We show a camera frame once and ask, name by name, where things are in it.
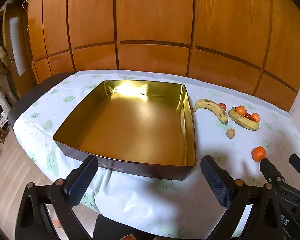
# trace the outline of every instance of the brown egg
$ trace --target brown egg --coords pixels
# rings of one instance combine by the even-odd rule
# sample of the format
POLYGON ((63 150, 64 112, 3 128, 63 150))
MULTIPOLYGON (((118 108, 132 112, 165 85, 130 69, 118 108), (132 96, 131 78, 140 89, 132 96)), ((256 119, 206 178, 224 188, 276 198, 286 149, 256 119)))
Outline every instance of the brown egg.
POLYGON ((235 136, 235 130, 232 128, 228 129, 226 135, 229 139, 232 139, 235 136))

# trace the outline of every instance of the rectangular box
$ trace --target rectangular box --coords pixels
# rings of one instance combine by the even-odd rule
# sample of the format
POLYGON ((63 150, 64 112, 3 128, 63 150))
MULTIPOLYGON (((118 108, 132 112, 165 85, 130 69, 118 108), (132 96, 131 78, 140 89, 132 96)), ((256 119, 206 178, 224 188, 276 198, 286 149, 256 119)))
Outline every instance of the rectangular box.
POLYGON ((61 151, 99 166, 159 179, 185 179, 196 163, 194 125, 181 84, 103 81, 53 136, 61 151))

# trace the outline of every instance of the wooden cabinet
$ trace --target wooden cabinet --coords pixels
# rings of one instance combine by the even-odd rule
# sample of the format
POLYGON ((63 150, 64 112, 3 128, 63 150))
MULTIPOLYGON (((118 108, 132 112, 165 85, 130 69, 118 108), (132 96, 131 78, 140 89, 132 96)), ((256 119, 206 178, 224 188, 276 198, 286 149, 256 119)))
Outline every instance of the wooden cabinet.
POLYGON ((42 82, 43 80, 52 76, 47 58, 34 62, 34 67, 37 72, 39 82, 42 82))
POLYGON ((300 11, 292 0, 273 0, 269 55, 265 70, 295 90, 300 87, 300 11))
POLYGON ((42 0, 29 0, 28 21, 32 56, 34 60, 38 60, 47 55, 42 25, 42 0))
POLYGON ((70 52, 64 52, 48 58, 51 74, 74 71, 70 52))
POLYGON ((42 15, 47 54, 69 49, 66 0, 43 0, 42 15))
POLYGON ((269 22, 270 0, 199 0, 195 43, 261 67, 269 22))
POLYGON ((195 50, 189 77, 252 94, 259 71, 238 61, 195 50))
POLYGON ((256 97, 286 111, 290 110, 296 95, 291 89, 268 75, 262 75, 256 92, 256 97))
POLYGON ((114 45, 76 49, 73 51, 77 71, 93 69, 117 69, 114 45))
POLYGON ((190 44, 194 0, 117 0, 118 40, 190 44))
POLYGON ((68 0, 68 20, 73 48, 114 41, 113 0, 68 0))
POLYGON ((189 49, 167 45, 118 46, 120 69, 186 76, 189 49))

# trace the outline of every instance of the metal screw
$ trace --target metal screw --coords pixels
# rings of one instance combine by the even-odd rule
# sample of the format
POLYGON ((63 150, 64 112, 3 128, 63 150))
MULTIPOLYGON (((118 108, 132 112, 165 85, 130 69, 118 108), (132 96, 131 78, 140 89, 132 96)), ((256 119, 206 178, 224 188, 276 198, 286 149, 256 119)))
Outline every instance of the metal screw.
POLYGON ((63 179, 57 179, 56 182, 55 182, 55 184, 56 184, 57 186, 61 186, 61 185, 63 184, 63 182, 64 182, 63 179))
POLYGON ((29 183, 27 184, 26 188, 32 188, 32 186, 33 186, 33 182, 29 182, 29 183))
POLYGON ((243 181, 241 179, 236 179, 235 184, 237 186, 243 186, 243 181))
POLYGON ((266 183, 266 188, 267 189, 272 189, 272 185, 270 183, 266 183))

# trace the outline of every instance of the banana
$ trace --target banana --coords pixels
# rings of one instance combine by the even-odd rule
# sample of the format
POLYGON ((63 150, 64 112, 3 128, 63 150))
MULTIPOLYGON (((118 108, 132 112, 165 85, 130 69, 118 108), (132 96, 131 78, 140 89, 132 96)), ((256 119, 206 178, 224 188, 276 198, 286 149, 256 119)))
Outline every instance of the banana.
POLYGON ((231 110, 228 112, 229 117, 234 121, 236 124, 242 126, 243 128, 249 129, 256 131, 259 129, 259 124, 257 122, 254 122, 252 120, 249 120, 248 118, 245 118, 241 115, 239 115, 235 111, 235 107, 233 107, 231 110))
POLYGON ((198 108, 205 108, 213 112, 221 122, 224 124, 228 123, 228 115, 225 110, 222 109, 217 103, 208 99, 199 99, 196 103, 192 112, 197 111, 198 108))

